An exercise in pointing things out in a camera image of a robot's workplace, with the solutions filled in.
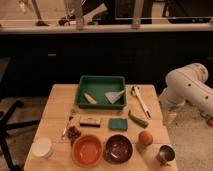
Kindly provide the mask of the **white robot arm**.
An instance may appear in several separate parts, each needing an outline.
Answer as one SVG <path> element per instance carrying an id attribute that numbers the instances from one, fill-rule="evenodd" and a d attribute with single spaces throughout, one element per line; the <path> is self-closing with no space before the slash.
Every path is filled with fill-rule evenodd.
<path id="1" fill-rule="evenodd" d="M 213 118 L 213 88 L 205 84 L 209 76 L 206 67 L 192 63 L 170 71 L 167 87 L 159 96 L 163 124 L 170 125 L 186 101 L 197 106 L 207 117 Z"/>

